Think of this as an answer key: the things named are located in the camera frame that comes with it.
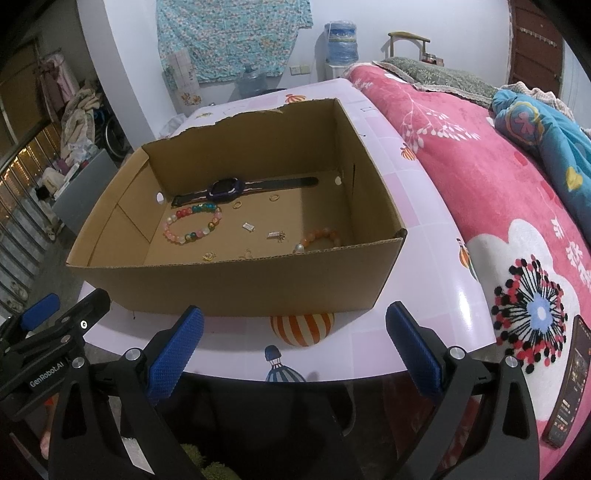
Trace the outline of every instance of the smartwatch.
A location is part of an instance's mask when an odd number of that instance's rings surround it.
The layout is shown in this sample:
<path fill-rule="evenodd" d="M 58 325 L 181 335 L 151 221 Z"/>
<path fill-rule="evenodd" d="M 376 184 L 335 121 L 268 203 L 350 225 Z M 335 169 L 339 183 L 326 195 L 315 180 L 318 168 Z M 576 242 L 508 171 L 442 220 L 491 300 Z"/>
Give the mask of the smartwatch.
<path fill-rule="evenodd" d="M 273 190 L 299 189 L 318 185 L 316 177 L 301 177 L 299 179 L 242 181 L 237 178 L 218 180 L 211 187 L 200 192 L 177 195 L 172 202 L 173 207 L 182 207 L 188 203 L 204 200 L 214 203 L 227 203 L 240 195 L 256 192 L 271 192 Z"/>

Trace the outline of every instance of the green pillow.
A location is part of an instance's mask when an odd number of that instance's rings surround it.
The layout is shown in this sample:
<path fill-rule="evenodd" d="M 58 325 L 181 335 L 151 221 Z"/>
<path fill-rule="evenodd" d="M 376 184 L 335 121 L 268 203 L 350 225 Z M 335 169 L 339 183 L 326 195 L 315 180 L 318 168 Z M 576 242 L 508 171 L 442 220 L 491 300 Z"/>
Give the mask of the green pillow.
<path fill-rule="evenodd" d="M 492 98 L 498 90 L 470 72 L 405 57 L 391 57 L 374 63 L 412 83 L 417 90 L 451 93 L 485 108 L 491 107 Z"/>

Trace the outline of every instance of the smartphone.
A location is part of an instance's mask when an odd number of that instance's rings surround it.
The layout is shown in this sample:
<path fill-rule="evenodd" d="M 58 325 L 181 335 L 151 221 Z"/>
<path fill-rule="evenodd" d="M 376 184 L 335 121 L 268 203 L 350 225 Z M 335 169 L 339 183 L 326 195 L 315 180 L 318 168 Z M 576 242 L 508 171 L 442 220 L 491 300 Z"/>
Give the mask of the smartphone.
<path fill-rule="evenodd" d="M 573 339 L 564 380 L 548 425 L 542 433 L 542 440 L 552 448 L 562 447 L 569 435 L 583 397 L 590 363 L 591 330 L 585 325 L 581 315 L 577 315 L 574 318 Z"/>

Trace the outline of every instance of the blue gripper pad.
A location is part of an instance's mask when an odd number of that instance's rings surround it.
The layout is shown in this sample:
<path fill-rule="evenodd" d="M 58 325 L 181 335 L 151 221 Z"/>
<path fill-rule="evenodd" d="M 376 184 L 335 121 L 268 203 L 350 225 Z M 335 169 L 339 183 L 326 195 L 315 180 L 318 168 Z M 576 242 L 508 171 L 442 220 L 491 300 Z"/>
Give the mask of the blue gripper pad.
<path fill-rule="evenodd" d="M 21 316 L 21 329 L 34 330 L 60 309 L 60 298 L 55 293 L 39 300 Z"/>
<path fill-rule="evenodd" d="M 152 405 L 173 392 L 191 355 L 203 335 L 203 314 L 197 307 L 188 312 L 184 322 L 174 332 L 150 367 L 146 397 Z"/>
<path fill-rule="evenodd" d="M 419 393 L 437 403 L 443 395 L 443 371 L 419 328 L 436 336 L 432 330 L 419 327 L 401 302 L 396 301 L 388 307 L 386 330 L 390 338 Z"/>

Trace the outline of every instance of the beaded bracelet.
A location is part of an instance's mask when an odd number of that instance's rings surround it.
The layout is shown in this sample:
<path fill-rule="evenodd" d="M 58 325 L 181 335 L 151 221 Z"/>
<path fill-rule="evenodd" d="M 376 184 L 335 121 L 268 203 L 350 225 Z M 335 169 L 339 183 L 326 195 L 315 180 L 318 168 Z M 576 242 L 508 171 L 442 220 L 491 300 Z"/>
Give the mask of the beaded bracelet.
<path fill-rule="evenodd" d="M 333 241 L 335 247 L 340 247 L 342 244 L 340 241 L 339 233 L 332 228 L 326 227 L 322 230 L 315 230 L 313 232 L 308 233 L 308 235 L 306 235 L 300 241 L 300 243 L 295 246 L 294 253 L 303 253 L 306 250 L 306 247 L 308 247 L 308 245 L 310 245 L 317 238 L 330 238 Z"/>
<path fill-rule="evenodd" d="M 204 229 L 195 230 L 194 232 L 189 232 L 185 235 L 179 236 L 175 235 L 170 231 L 170 225 L 172 225 L 177 220 L 199 212 L 213 213 L 212 221 L 209 222 Z M 164 236 L 168 238 L 168 240 L 170 240 L 172 243 L 183 245 L 187 242 L 194 242 L 195 240 L 197 240 L 197 238 L 203 238 L 204 236 L 208 235 L 215 229 L 215 227 L 218 225 L 221 219 L 222 209 L 218 207 L 215 203 L 200 203 L 199 205 L 193 205 L 192 207 L 177 210 L 177 213 L 175 215 L 171 215 L 166 219 L 166 221 L 162 224 L 162 227 L 164 228 Z"/>

